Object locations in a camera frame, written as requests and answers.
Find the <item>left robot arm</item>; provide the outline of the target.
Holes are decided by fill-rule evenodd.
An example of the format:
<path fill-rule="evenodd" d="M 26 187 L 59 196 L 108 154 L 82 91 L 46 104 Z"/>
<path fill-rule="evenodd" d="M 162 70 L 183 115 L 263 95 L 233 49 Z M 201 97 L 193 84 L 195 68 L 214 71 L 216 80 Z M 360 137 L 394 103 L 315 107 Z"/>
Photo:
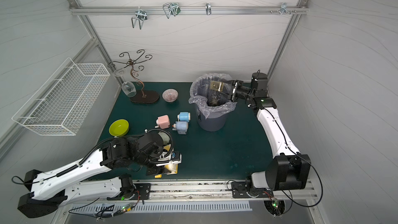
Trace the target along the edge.
<path fill-rule="evenodd" d="M 128 174 L 99 181 L 88 181 L 88 178 L 129 169 L 133 164 L 146 168 L 148 176 L 171 175 L 178 172 L 181 160 L 170 133 L 150 129 L 139 135 L 105 139 L 73 163 L 48 172 L 31 170 L 24 178 L 13 176 L 11 181 L 29 190 L 20 198 L 18 210 L 28 218 L 38 218 L 55 212 L 60 206 L 91 198 L 146 200 L 150 185 L 141 188 Z"/>

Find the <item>yellow transparent shavings tray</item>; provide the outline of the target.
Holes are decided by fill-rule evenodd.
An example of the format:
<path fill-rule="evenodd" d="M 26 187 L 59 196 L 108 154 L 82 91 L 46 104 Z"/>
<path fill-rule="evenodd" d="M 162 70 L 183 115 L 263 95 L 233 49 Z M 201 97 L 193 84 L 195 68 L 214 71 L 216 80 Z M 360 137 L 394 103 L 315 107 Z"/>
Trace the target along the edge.
<path fill-rule="evenodd" d="M 224 82 L 218 82 L 212 80 L 209 82 L 209 89 L 220 93 L 224 93 Z"/>

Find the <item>yellow white pencil sharpener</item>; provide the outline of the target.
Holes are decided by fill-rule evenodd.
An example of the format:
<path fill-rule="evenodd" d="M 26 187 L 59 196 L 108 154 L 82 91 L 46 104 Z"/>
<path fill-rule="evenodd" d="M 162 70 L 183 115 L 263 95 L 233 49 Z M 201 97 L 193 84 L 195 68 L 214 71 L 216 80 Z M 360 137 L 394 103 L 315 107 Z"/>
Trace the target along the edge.
<path fill-rule="evenodd" d="M 160 166 L 158 172 L 155 174 L 155 178 L 161 178 L 163 175 L 174 175 L 178 173 L 178 166 L 180 164 L 170 164 L 167 166 Z"/>

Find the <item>light blue pencil sharpener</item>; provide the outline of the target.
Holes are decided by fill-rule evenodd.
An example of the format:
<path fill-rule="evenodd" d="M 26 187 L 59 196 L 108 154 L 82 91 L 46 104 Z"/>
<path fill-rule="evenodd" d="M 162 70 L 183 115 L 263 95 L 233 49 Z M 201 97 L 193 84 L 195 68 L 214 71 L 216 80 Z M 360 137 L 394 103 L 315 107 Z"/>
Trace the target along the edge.
<path fill-rule="evenodd" d="M 190 122 L 191 114 L 189 112 L 180 112 L 177 115 L 177 119 L 178 119 L 178 121 Z"/>

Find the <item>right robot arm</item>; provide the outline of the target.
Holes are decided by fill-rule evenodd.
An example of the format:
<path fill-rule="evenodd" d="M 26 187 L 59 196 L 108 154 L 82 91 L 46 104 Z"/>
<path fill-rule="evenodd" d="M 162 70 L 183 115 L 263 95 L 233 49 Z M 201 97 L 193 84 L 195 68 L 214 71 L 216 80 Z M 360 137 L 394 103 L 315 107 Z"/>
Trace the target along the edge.
<path fill-rule="evenodd" d="M 273 159 L 265 171 L 252 173 L 246 182 L 246 192 L 257 197 L 262 190 L 287 191 L 306 187 L 310 170 L 314 169 L 308 155 L 293 144 L 279 117 L 274 100 L 268 95 L 268 77 L 253 73 L 249 87 L 240 80 L 211 82 L 210 88 L 224 94 L 228 101 L 243 99 L 253 110 L 268 138 Z"/>

